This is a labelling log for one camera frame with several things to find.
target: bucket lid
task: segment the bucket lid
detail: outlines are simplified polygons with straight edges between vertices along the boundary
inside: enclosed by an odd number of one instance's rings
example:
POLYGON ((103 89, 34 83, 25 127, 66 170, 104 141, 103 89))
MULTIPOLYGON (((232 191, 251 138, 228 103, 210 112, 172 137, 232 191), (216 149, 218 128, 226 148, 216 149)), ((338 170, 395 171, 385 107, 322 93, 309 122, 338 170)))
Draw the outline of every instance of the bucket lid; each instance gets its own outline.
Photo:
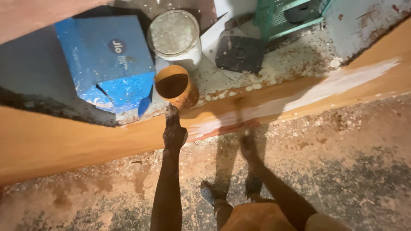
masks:
POLYGON ((176 9, 162 13, 151 23, 147 40, 157 55, 175 57, 191 50, 199 35, 199 24, 194 16, 176 9))

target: blue box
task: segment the blue box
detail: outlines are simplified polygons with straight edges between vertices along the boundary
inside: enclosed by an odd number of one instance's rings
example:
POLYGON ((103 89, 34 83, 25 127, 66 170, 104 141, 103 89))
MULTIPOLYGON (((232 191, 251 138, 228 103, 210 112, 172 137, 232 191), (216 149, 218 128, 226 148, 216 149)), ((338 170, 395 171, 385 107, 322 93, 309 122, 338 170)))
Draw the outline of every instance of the blue box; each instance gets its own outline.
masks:
POLYGON ((112 113, 146 111, 155 66, 137 16, 68 18, 55 29, 81 99, 112 113))

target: person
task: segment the person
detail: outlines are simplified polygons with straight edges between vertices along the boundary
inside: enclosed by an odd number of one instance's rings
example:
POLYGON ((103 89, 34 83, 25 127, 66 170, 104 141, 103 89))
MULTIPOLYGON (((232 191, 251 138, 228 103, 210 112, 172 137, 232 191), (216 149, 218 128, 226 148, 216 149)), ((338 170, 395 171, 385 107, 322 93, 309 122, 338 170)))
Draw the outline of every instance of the person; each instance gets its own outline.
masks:
MULTIPOLYGON (((164 151, 159 180, 154 196, 151 231, 174 231, 182 228, 182 209, 178 176, 178 157, 188 133, 181 127, 176 107, 166 108, 164 151)), ((349 231, 337 220, 318 213, 302 196, 276 177, 258 157, 254 132, 241 138, 241 153, 249 166, 252 179, 246 183, 249 203, 233 208, 207 181, 200 187, 202 197, 214 208, 219 231, 349 231), (260 196, 264 183, 275 200, 260 196)))

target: hand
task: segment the hand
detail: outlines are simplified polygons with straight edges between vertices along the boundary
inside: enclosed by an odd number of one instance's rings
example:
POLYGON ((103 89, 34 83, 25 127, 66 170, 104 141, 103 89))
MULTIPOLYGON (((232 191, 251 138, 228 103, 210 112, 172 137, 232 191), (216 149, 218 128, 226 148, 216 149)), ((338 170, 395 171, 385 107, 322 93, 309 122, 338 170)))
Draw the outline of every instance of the hand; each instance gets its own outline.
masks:
POLYGON ((245 135, 240 140, 241 154, 252 168, 258 168, 264 165, 257 155, 257 146, 255 143, 254 130, 247 129, 245 135))
POLYGON ((164 149, 180 152, 187 137, 187 129, 180 125, 178 109, 169 104, 166 108, 166 129, 163 133, 164 149))

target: jio logo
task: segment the jio logo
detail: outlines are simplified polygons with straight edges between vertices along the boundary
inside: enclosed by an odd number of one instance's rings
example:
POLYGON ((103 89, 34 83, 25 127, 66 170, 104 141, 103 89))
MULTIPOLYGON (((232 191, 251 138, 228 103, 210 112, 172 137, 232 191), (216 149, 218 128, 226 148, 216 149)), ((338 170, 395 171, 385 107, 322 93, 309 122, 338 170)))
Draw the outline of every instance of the jio logo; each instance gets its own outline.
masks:
POLYGON ((126 43, 121 39, 113 39, 107 46, 109 47, 109 50, 115 54, 123 54, 127 49, 126 43))

